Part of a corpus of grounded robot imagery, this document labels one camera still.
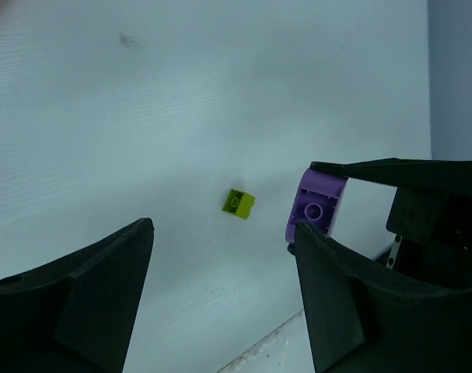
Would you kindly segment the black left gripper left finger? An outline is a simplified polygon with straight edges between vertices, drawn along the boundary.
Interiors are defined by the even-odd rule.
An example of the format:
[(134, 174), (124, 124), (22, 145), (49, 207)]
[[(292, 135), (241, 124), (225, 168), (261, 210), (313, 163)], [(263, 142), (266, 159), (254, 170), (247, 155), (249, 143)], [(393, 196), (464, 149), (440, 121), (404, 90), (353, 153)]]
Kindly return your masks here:
[(106, 238), (0, 280), (0, 372), (121, 372), (154, 226)]

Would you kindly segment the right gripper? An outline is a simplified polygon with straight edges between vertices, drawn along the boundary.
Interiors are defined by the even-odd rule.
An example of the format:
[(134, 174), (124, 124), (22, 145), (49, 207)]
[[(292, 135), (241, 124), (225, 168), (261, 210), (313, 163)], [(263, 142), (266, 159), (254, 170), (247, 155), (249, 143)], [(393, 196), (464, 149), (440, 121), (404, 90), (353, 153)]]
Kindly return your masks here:
[[(392, 187), (472, 190), (472, 161), (391, 158), (310, 168)], [(397, 189), (386, 222), (398, 245), (388, 266), (443, 288), (472, 287), (472, 198), (409, 189)]]

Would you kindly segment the purple patterned lego tile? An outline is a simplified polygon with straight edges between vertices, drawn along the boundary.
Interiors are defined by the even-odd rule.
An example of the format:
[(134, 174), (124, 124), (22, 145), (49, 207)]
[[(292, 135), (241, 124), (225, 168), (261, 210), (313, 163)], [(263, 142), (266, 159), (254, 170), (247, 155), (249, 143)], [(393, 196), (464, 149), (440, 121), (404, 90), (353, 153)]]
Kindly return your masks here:
[(308, 168), (302, 175), (285, 230), (285, 241), (293, 244), (298, 223), (310, 223), (330, 235), (348, 179)]

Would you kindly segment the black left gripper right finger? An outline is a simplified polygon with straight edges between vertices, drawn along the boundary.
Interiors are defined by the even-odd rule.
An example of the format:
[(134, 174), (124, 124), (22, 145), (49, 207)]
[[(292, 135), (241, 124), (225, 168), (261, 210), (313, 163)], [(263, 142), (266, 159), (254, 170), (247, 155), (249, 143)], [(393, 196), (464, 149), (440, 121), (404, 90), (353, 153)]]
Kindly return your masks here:
[(308, 224), (293, 254), (315, 371), (472, 372), (472, 286), (414, 279)]

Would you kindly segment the green lego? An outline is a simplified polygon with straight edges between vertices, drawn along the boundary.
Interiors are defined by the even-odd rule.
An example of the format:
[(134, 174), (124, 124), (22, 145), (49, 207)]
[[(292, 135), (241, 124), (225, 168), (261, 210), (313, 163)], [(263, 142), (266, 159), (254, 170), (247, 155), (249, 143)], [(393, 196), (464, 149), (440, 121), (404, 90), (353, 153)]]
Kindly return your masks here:
[(255, 197), (247, 192), (231, 189), (222, 210), (228, 214), (247, 220), (255, 204)]

